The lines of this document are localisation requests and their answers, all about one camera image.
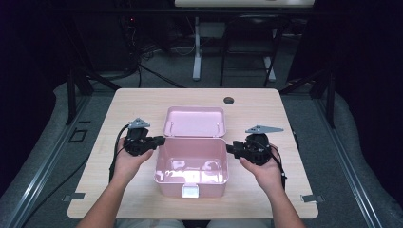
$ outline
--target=box lid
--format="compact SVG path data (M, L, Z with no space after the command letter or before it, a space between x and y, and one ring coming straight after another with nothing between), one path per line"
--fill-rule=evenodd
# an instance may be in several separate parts
M224 110L220 107L171 106L163 133L167 137L222 137L225 135Z

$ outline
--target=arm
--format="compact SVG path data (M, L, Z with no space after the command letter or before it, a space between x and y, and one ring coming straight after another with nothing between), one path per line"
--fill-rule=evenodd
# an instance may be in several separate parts
M278 152L274 148L272 148L272 153L274 156L278 156ZM240 158L240 163L255 176L259 186L269 198L276 227L305 227L282 188L280 171L273 159L263 166L254 165L245 158Z
M119 150L123 142L124 139L119 140ZM116 159L112 180L77 227L113 227L127 185L139 171L140 165L151 155L152 150L137 157L122 150Z

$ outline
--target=table leg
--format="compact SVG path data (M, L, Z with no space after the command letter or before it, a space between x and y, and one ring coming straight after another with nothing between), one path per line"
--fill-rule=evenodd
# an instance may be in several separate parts
M193 80L198 81L201 79L202 70L202 54L201 54L201 37L200 37L200 23L199 17L195 18L195 64L193 65Z

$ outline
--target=plastic container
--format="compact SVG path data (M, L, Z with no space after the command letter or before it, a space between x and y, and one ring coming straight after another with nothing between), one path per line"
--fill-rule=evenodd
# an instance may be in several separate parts
M222 108L173 106L168 109L154 180L163 195L214 198L224 194L228 162Z

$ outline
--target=wrist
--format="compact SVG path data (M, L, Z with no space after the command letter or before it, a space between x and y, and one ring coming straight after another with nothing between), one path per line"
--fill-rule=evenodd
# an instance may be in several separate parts
M112 180L110 181L109 185L113 186L117 189L125 190L127 188L128 183L129 183L129 181L119 179L117 177L113 177Z
M285 195L285 191L282 188L281 184L274 184L270 187L263 188L264 193L270 199L278 198Z

